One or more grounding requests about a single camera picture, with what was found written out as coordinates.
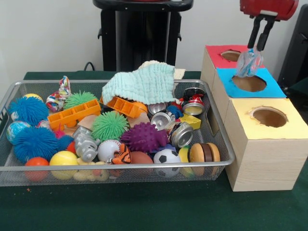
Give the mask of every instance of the green tablecloth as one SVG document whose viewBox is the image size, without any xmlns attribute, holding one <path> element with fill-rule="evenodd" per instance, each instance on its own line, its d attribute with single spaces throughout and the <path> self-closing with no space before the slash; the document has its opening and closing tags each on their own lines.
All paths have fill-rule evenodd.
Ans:
<svg viewBox="0 0 308 231">
<path fill-rule="evenodd" d="M 110 78 L 110 72 L 25 79 Z M 187 72 L 185 78 L 199 78 Z M 0 188 L 1 230 L 308 230 L 308 165 L 292 191 L 232 192 L 216 181 Z"/>
</svg>

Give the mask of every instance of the black machine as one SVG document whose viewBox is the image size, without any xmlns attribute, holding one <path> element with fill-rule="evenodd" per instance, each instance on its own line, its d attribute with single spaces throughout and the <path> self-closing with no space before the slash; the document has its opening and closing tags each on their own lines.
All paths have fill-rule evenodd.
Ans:
<svg viewBox="0 0 308 231">
<path fill-rule="evenodd" d="M 103 68 L 133 71 L 145 61 L 175 65 L 181 15 L 193 0 L 93 0 L 102 9 Z"/>
</svg>

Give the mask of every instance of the light blue towel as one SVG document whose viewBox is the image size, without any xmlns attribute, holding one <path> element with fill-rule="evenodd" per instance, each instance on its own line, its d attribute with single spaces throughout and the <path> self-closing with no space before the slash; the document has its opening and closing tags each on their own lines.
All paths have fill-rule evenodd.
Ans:
<svg viewBox="0 0 308 231">
<path fill-rule="evenodd" d="M 174 67 L 167 64 L 152 64 L 133 72 L 120 72 L 103 87 L 104 104 L 114 96 L 144 104 L 174 101 Z"/>
</svg>

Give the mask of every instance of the can lid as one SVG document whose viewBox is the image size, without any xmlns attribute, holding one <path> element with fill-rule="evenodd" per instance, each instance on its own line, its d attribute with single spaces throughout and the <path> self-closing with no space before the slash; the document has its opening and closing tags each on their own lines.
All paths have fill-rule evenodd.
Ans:
<svg viewBox="0 0 308 231">
<path fill-rule="evenodd" d="M 157 112 L 165 110 L 167 107 L 166 103 L 156 103 L 156 104 L 150 104 L 148 105 L 148 110 L 149 112 L 154 115 Z"/>
<path fill-rule="evenodd" d="M 172 134 L 172 145 L 177 148 L 182 148 L 188 145 L 193 139 L 193 128 L 188 123 L 184 122 Z"/>
<path fill-rule="evenodd" d="M 165 126 L 171 121 L 171 117 L 163 112 L 157 112 L 151 117 L 151 124 L 155 124 L 159 131 L 165 129 Z"/>
<path fill-rule="evenodd" d="M 200 115 L 204 112 L 205 107 L 200 103 L 187 103 L 183 106 L 183 111 L 191 116 Z"/>
</svg>

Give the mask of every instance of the soccer ball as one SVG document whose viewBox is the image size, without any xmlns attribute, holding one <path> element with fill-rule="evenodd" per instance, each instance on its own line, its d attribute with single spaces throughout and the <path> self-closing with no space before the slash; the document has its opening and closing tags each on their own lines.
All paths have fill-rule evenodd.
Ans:
<svg viewBox="0 0 308 231">
<path fill-rule="evenodd" d="M 181 163 L 181 159 L 177 152 L 171 149 L 164 149 L 154 156 L 155 164 Z M 178 167 L 156 168 L 155 172 L 160 177 L 171 178 L 179 173 Z"/>
</svg>

